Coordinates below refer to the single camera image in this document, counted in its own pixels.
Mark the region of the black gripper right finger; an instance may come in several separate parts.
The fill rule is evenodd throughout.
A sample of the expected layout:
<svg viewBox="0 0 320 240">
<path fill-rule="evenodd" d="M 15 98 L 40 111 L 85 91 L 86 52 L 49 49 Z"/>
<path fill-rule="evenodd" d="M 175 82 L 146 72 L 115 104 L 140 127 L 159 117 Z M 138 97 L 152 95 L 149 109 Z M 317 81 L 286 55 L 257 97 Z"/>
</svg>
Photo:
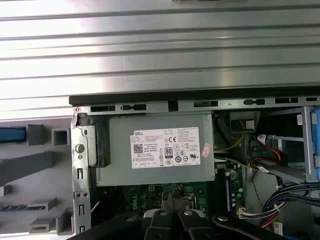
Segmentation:
<svg viewBox="0 0 320 240">
<path fill-rule="evenodd" d="M 180 193 L 172 194 L 172 206 L 190 240 L 284 240 L 276 233 L 235 217 L 217 214 L 208 219 L 185 208 Z"/>
</svg>

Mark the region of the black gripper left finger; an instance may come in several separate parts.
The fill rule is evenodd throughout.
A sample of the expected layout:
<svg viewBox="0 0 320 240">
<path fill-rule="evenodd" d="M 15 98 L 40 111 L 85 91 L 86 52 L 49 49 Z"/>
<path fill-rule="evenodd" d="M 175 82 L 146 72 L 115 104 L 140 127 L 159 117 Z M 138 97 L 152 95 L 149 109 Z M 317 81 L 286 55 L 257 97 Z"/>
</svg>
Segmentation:
<svg viewBox="0 0 320 240">
<path fill-rule="evenodd" d="M 89 230 L 76 234 L 75 240 L 171 240 L 174 221 L 174 196 L 164 191 L 162 208 L 148 210 L 140 217 L 124 213 Z"/>
</svg>

